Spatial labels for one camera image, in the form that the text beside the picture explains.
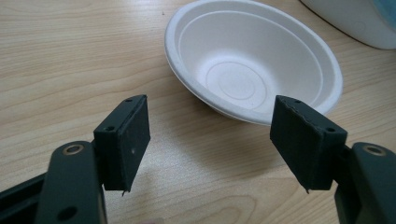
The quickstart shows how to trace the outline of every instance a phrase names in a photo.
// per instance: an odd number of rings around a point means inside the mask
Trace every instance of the table surface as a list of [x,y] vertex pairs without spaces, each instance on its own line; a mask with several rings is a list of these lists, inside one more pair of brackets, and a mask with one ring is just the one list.
[[[0,190],[46,172],[51,152],[125,98],[148,95],[151,141],[132,191],[106,193],[109,223],[337,223],[330,191],[306,194],[270,127],[228,119],[170,69],[166,24],[188,0],[0,3]],[[344,92],[328,117],[347,145],[396,149],[396,51],[343,34],[297,0],[262,0],[334,52]]]

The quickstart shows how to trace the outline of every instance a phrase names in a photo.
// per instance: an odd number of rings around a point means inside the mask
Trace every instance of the screw hole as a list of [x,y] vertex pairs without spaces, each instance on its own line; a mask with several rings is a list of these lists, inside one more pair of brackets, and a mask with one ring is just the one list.
[[77,213],[77,208],[75,206],[66,207],[64,210],[58,213],[59,221],[67,221],[74,217]]
[[105,131],[107,131],[107,132],[110,132],[110,131],[113,131],[113,130],[114,130],[113,126],[105,127]]
[[71,156],[74,154],[78,154],[82,149],[84,149],[83,145],[72,145],[64,148],[63,154],[66,156]]
[[379,147],[364,146],[363,149],[366,150],[366,152],[371,153],[375,156],[386,156],[387,155],[385,150],[382,148],[379,148]]

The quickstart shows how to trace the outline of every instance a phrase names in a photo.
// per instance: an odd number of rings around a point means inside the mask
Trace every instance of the paper bowl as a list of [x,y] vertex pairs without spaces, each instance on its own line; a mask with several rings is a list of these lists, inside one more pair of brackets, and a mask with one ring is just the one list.
[[328,113],[342,93],[338,62],[326,43],[288,14],[253,1],[197,1],[165,32],[178,79],[235,119],[271,124],[276,95]]

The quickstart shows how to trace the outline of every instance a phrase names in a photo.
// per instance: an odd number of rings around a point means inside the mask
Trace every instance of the white bowl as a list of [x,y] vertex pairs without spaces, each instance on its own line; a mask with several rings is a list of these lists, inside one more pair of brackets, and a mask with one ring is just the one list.
[[276,95],[329,112],[342,93],[326,43],[288,14],[253,1],[197,1],[169,21],[165,53],[198,98],[235,119],[271,124]]

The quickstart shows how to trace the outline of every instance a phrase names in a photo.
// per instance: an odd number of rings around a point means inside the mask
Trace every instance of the black plastic part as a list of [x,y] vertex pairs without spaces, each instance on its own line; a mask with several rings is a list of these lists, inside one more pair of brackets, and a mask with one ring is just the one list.
[[396,223],[396,155],[381,146],[356,143],[348,165],[361,201],[356,223]]
[[0,223],[33,223],[44,177],[38,175],[0,193]]
[[351,149],[344,146],[344,149],[339,154],[334,155],[332,162],[332,177],[338,183],[338,186],[342,186],[344,193],[356,192],[352,173],[349,170],[350,154]]
[[93,135],[105,189],[131,191],[150,140],[147,96],[121,102]]
[[333,156],[347,140],[347,131],[305,103],[277,96],[271,140],[305,189],[330,189]]
[[52,153],[35,223],[106,223],[91,143],[68,143]]
[[361,200],[356,191],[345,190],[342,186],[337,187],[334,194],[340,224],[354,224],[361,212]]

